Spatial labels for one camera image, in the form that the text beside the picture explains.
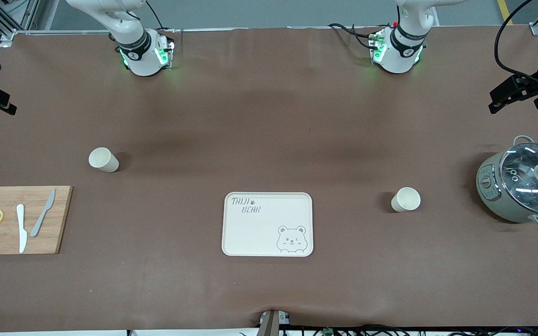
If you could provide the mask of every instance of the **yellow floor line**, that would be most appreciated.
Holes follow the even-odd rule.
[[[508,16],[510,16],[510,11],[508,11],[508,5],[506,5],[506,0],[497,0],[499,10],[502,12],[503,20],[506,21]],[[508,21],[508,25],[514,25],[512,20]]]

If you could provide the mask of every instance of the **table surface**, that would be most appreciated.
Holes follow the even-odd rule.
[[[176,35],[173,71],[139,78],[104,35],[17,36],[0,52],[0,186],[72,185],[57,255],[0,256],[0,331],[293,324],[538,325],[538,226],[491,215],[474,186],[532,102],[487,109],[508,77],[495,27],[434,28],[408,74],[328,29]],[[511,26],[502,59],[538,66]],[[121,168],[88,165],[100,146]],[[420,209],[392,213],[400,187]],[[227,257],[224,196],[312,196],[307,258]]]

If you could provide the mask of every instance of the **tray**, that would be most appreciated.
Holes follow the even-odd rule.
[[[306,193],[233,192],[224,201],[221,248],[241,257],[308,257],[312,200]]]

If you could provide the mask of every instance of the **paper cup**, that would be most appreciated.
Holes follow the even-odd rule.
[[[119,168],[118,159],[106,147],[99,147],[92,151],[88,156],[88,163],[93,167],[103,172],[113,173]]]
[[[420,195],[410,187],[400,189],[391,200],[391,207],[397,212],[414,210],[419,205]]]

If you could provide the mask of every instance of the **plastic knife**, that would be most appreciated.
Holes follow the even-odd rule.
[[[20,232],[20,253],[24,253],[26,248],[26,239],[28,238],[28,232],[24,230],[24,205],[18,204],[15,208],[18,213],[18,227]]]
[[[32,231],[30,232],[31,237],[36,237],[36,235],[39,234],[39,230],[41,229],[41,224],[43,224],[43,219],[45,219],[45,213],[47,213],[47,211],[49,211],[49,209],[51,209],[51,207],[53,206],[54,199],[55,199],[55,189],[51,190],[49,199],[45,203],[45,208],[41,212],[39,219],[36,220],[36,224],[32,228]]]

